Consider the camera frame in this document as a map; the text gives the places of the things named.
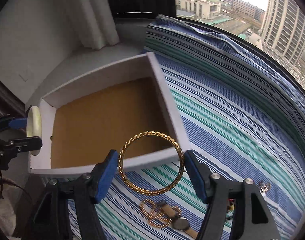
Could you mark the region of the white knit sleeve forearm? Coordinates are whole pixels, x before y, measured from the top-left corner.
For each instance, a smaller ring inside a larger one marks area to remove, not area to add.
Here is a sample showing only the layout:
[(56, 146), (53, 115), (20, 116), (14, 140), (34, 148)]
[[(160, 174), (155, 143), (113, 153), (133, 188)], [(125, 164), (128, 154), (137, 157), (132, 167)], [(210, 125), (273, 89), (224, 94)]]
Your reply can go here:
[(0, 228), (8, 239), (13, 239), (12, 234), (16, 228), (16, 215), (11, 203), (11, 189), (3, 189), (3, 198), (0, 198)]

